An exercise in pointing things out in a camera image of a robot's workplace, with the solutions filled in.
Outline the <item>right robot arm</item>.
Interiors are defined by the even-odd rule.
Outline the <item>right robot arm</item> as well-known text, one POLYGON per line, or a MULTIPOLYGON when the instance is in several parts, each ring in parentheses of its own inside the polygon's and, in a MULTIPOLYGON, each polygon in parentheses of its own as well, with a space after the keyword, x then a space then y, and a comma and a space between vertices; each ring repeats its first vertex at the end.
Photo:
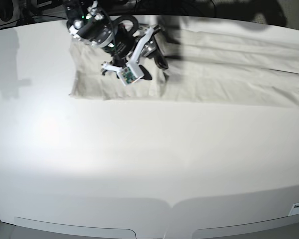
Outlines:
POLYGON ((158 68, 168 69, 155 35, 163 30, 159 25, 146 27, 140 35, 138 20, 123 15, 111 20, 96 0, 64 0, 67 28, 70 35, 90 46, 101 48, 112 60, 101 65, 101 73, 114 72, 124 85, 139 79, 152 80, 141 58, 154 59, 158 68))

